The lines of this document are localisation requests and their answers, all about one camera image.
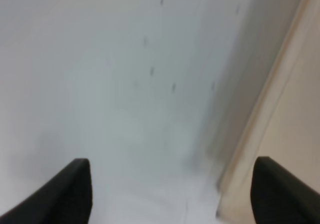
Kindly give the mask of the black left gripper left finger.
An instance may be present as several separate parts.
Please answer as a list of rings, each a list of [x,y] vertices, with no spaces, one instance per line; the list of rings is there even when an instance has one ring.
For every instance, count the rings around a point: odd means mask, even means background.
[[[88,159],[74,159],[23,202],[1,215],[2,224],[87,224],[93,206]]]

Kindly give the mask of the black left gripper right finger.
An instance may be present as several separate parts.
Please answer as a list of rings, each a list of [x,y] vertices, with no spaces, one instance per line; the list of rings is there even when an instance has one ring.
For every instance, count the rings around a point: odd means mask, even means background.
[[[257,224],[318,224],[320,195],[270,157],[254,163],[250,203]]]

